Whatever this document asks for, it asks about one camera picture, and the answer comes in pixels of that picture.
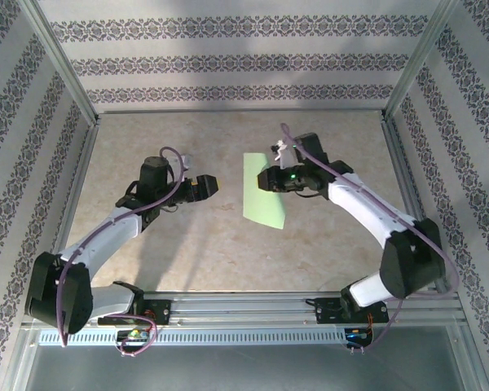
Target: metal extrusion bar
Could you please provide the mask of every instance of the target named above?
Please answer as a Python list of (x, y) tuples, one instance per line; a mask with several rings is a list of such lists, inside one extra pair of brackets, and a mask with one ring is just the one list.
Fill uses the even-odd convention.
[(425, 218), (425, 216), (422, 215), (421, 209), (419, 207), (419, 201), (413, 190), (411, 176), (406, 167), (403, 152), (400, 149), (399, 142), (396, 138), (396, 130), (393, 129), (391, 123), (386, 122), (382, 118), (381, 126), (384, 133), (385, 143), (390, 153), (390, 159), (391, 163), (393, 164), (394, 173), (397, 177), (397, 183), (399, 184), (400, 193), (402, 194), (402, 199), (404, 201), (406, 212), (408, 214), (411, 214), (418, 220), (422, 220)]
[(11, 391), (27, 389), (41, 333), (33, 329), (20, 330), (15, 343), (15, 352), (19, 353), (11, 356), (2, 389)]
[(92, 150), (94, 149), (94, 145), (96, 143), (96, 136), (98, 135), (100, 121), (101, 120), (98, 119), (96, 123), (92, 125), (92, 129), (89, 130), (89, 134), (87, 135), (87, 140), (84, 146), (84, 153), (81, 156), (81, 160), (78, 166), (77, 177), (74, 181), (73, 189), (64, 212), (65, 215), (64, 219), (62, 220), (62, 229), (59, 230), (58, 238), (55, 241), (55, 248), (52, 249), (55, 252), (59, 252), (65, 249), (68, 235), (71, 232), (71, 226), (73, 225), (74, 221), (74, 214), (76, 213), (78, 200), (80, 199), (80, 194), (82, 193), (87, 169), (89, 168), (90, 157), (92, 156)]
[(489, 391), (489, 380), (483, 369), (482, 359), (476, 351), (469, 326), (446, 327), (456, 365), (465, 389)]
[(409, 87), (415, 80), (419, 68), (424, 63), (426, 57), (431, 52), (434, 43), (443, 31), (449, 16), (455, 9), (458, 0), (440, 0), (436, 10), (431, 16), (430, 22), (425, 28), (420, 41), (416, 45), (411, 58), (407, 62), (406, 68), (402, 72), (397, 85), (391, 93), (390, 99), (385, 106), (385, 119), (388, 121), (399, 108), (400, 102), (408, 92)]
[[(335, 292), (295, 293), (147, 293), (146, 299), (171, 300), (170, 322), (163, 330), (326, 330), (329, 324), (317, 324), (314, 308), (305, 303), (316, 297), (339, 297)], [(396, 301), (388, 303), (391, 316)], [(441, 300), (418, 297), (407, 299), (394, 327), (465, 325), (465, 315), (457, 295)], [(350, 324), (347, 327), (365, 327)], [(51, 329), (45, 323), (26, 323), (25, 328)], [(95, 322), (86, 330), (101, 329)]]

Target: black clamp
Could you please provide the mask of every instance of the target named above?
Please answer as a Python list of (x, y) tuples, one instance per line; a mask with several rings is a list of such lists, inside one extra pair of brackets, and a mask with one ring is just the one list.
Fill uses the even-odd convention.
[[(127, 314), (137, 314), (151, 319), (157, 326), (166, 326), (170, 321), (171, 300), (143, 300), (138, 313), (129, 310)], [(130, 318), (98, 318), (99, 326), (148, 326), (148, 322)]]
[(387, 307), (383, 301), (378, 301), (354, 313), (348, 313), (344, 310), (340, 297), (317, 297), (306, 299), (306, 303), (315, 308), (317, 324), (368, 323), (370, 316), (373, 323), (388, 323), (390, 321)]

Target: green paper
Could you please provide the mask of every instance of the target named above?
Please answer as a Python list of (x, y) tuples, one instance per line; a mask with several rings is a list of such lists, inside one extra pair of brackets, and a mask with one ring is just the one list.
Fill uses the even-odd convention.
[(253, 222), (282, 230), (286, 212), (280, 194), (258, 187), (258, 174), (268, 166), (268, 158), (264, 153), (244, 154), (243, 216)]

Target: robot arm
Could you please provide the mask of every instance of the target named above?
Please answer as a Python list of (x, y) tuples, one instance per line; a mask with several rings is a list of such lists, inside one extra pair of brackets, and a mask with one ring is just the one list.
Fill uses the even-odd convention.
[[(139, 180), (130, 184), (123, 197), (117, 201), (116, 208), (103, 222), (61, 253), (42, 253), (38, 256), (33, 265), (25, 313), (56, 327), (55, 303), (59, 275), (69, 258), (77, 249), (81, 249), (65, 278), (64, 331), (74, 334), (81, 330), (89, 319), (100, 316), (119, 313), (140, 314), (143, 291), (137, 287), (114, 282), (109, 287), (92, 288), (90, 281), (123, 244), (141, 234), (159, 217), (163, 207), (206, 200), (218, 191), (217, 180), (213, 176), (201, 175), (196, 181), (180, 178), (178, 190), (164, 204), (116, 221), (117, 217), (153, 204), (169, 194), (176, 185), (176, 182), (168, 182), (169, 174), (172, 174), (174, 180), (167, 159), (148, 157), (141, 167)], [(91, 234), (106, 222), (112, 224), (90, 239)], [(84, 247), (82, 244), (85, 240), (88, 243)]]
[[(369, 190), (343, 161), (328, 162), (328, 156), (323, 152), (316, 134), (304, 134), (296, 138), (296, 141), (341, 176), (336, 177), (321, 169), (295, 149), (300, 164), (289, 167), (272, 166), (263, 170), (258, 175), (258, 186), (265, 191), (274, 192), (302, 191), (306, 188), (316, 191), (316, 194), (331, 200), (355, 217), (384, 249), (381, 268), (377, 273), (341, 291), (341, 306), (346, 314), (354, 314), (392, 297), (404, 299), (445, 275), (443, 259), (397, 218), (383, 211), (377, 202), (388, 207), (398, 218), (414, 226), (440, 247), (438, 227), (434, 222), (427, 218), (418, 222), (414, 217), (388, 204)], [(289, 152), (282, 141), (271, 149), (278, 154), (280, 151), (283, 154)], [(280, 159), (287, 161), (284, 155)]]

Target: marble surface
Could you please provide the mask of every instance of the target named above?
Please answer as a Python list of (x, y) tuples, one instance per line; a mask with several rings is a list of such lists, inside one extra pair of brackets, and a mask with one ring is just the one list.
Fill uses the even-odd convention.
[(378, 269), (381, 248), (346, 211), (322, 199), (283, 195), (282, 231), (243, 218), (243, 153), (269, 152), (280, 122), (316, 132), (330, 160), (342, 159), (397, 208), (403, 201), (378, 112), (176, 112), (111, 114), (90, 159), (68, 243), (107, 216), (147, 156), (168, 145), (192, 156), (189, 177), (212, 174), (210, 199), (162, 213), (100, 269), (145, 290), (340, 290)]

